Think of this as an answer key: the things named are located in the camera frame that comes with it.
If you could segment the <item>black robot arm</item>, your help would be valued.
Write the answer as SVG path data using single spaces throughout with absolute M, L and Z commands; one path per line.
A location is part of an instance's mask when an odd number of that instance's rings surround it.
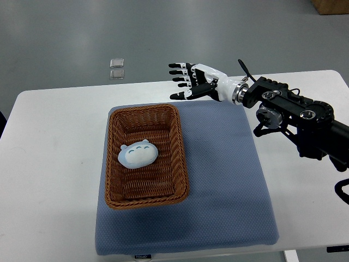
M 241 59 L 238 63 L 253 84 L 240 87 L 233 98 L 249 109 L 260 105 L 256 137 L 281 132 L 296 145 L 300 157 L 322 160 L 328 156 L 337 171 L 348 169 L 348 126 L 335 120 L 330 104 L 301 96 L 299 89 L 291 90 L 288 84 L 255 79 Z

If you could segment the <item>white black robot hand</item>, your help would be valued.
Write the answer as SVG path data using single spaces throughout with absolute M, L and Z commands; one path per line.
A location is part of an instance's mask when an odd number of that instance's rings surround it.
M 194 100 L 208 96 L 218 102 L 226 100 L 239 105 L 242 93 L 248 89 L 245 80 L 236 80 L 207 65 L 170 63 L 169 68 L 169 73 L 174 75 L 172 81 L 178 87 L 186 88 L 170 95 L 172 100 Z

